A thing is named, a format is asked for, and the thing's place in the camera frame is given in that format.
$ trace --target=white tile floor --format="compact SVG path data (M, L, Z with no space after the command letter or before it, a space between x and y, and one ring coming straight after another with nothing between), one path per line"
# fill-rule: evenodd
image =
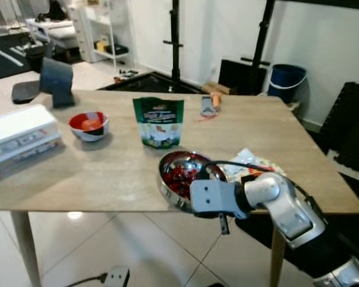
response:
M74 65L74 88L94 90L112 83L108 63ZM13 109L12 85L36 80L28 72L0 80L0 114ZM268 286L270 250L230 224L220 236L217 220L182 213L30 213L43 286L64 287L97 276L115 265L131 270L129 287ZM8 212L0 212L0 287L30 287ZM81 285L98 286L98 282ZM285 262L283 287L312 286L311 279Z

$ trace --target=stainless steel bowl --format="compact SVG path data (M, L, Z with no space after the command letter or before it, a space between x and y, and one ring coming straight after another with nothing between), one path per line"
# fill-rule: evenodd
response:
M199 172L203 165L208 161L210 161L210 159L194 151L175 151L166 154L160 161L159 174L157 177L162 196L177 209L193 213L191 201L180 196L169 188L169 184L165 182L165 174L171 173L171 171L177 166L182 166L182 168L187 171L196 169ZM225 174L220 167L208 166L206 171L210 175L210 179L226 181Z

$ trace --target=black frame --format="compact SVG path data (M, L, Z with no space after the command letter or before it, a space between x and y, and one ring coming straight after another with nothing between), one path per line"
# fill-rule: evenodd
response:
M359 9L359 0L282 0Z

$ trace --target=table leg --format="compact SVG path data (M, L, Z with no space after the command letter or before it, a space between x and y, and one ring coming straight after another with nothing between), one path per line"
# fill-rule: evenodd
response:
M32 287L41 287L31 223L27 211L11 211L12 221L24 265Z
M282 263L285 254L286 241L277 228L273 229L273 241L271 246L271 274L270 287L278 287L281 278Z

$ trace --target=blue trash bin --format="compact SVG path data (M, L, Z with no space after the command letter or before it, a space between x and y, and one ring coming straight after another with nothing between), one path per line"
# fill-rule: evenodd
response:
M280 97L285 103L290 103L299 85L306 79L306 74L306 70L298 66L274 65L268 95Z

